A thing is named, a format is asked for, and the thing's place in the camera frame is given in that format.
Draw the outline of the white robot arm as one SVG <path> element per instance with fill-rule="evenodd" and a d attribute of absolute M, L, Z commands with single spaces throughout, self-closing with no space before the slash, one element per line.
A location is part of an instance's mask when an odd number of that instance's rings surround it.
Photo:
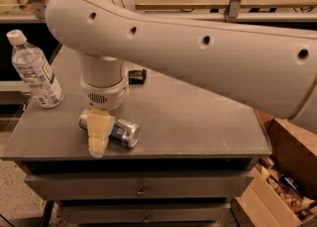
<path fill-rule="evenodd" d="M 156 17 L 133 0 L 50 0 L 46 22 L 87 75 L 117 58 L 317 131 L 311 31 Z"/>

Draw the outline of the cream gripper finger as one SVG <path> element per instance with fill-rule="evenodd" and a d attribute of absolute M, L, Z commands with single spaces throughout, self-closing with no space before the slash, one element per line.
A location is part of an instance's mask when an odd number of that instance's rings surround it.
<path fill-rule="evenodd" d="M 88 112 L 88 152 L 92 157 L 103 157 L 114 123 L 115 118 L 105 110 L 94 108 Z"/>

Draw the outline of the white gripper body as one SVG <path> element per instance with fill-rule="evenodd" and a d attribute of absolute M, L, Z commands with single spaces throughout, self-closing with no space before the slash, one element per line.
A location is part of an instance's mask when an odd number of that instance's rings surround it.
<path fill-rule="evenodd" d="M 114 110 L 120 107 L 129 93 L 127 78 L 115 85 L 102 88 L 89 85 L 81 79 L 80 86 L 83 89 L 83 97 L 90 106 L 105 110 Z"/>

